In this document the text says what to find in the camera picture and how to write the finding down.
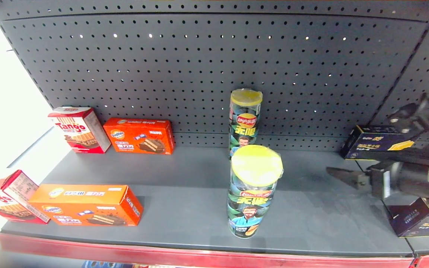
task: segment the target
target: product box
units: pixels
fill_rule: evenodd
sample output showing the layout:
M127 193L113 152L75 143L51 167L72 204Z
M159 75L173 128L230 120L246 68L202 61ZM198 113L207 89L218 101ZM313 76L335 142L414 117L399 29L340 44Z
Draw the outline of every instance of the product box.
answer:
M104 129L116 151L172 154L175 148L168 120L111 118Z
M46 224L49 217L28 203L38 186L21 170L0 177L0 215L15 222Z
M418 198L410 205L388 206L390 224L400 237L429 236L429 204Z
M344 159L370 160L365 151L398 151L411 147L415 141L404 138L394 127L357 125L350 133L340 155Z
M43 184L29 203L61 225L136 226L143 207L127 185Z
M76 153L103 154L110 141L90 107L58 107L48 117Z

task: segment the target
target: store shelf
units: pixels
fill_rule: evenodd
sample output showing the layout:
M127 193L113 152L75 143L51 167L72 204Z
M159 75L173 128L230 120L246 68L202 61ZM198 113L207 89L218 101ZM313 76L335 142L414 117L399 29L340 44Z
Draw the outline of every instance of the store shelf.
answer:
M69 153L43 183L128 184L145 206L138 227L8 223L2 233L83 243L322 256L408 256L381 202L325 172L358 169L335 153L280 151L285 172L252 239L228 229L228 150L179 147L173 156Z

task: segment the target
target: tango wafer box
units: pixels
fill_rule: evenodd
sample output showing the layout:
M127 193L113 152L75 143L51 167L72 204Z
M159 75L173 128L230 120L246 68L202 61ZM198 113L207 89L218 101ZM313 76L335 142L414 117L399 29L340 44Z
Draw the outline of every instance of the tango wafer box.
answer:
M127 185L43 184L29 203L72 226L136 226L143 212Z
M4 173L0 176L0 215L14 222L46 224L49 217L28 203L38 189L36 183L21 170Z
M90 107L58 107L48 116L76 153L103 154L110 141Z
M111 118L104 129L116 151L172 154L175 148L168 120Z

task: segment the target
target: lay's chips can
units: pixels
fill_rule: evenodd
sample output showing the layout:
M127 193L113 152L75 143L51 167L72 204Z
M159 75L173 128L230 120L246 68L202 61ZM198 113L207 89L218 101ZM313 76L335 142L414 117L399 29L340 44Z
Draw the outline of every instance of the lay's chips can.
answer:
M281 156L264 146L243 146L233 155L228 223L235 236L248 239L257 232L283 171Z
M263 94L250 88L233 90L229 104L229 156L254 144Z

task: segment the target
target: yellow lid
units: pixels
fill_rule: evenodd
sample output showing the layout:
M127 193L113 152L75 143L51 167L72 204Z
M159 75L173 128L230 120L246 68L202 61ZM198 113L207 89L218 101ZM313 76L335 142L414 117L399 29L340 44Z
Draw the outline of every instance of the yellow lid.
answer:
M240 106L258 105L262 100L263 94L250 88L240 88L231 93L231 101Z
M240 147L231 158L231 168L240 180L255 187L273 184L284 171L281 156L260 145Z

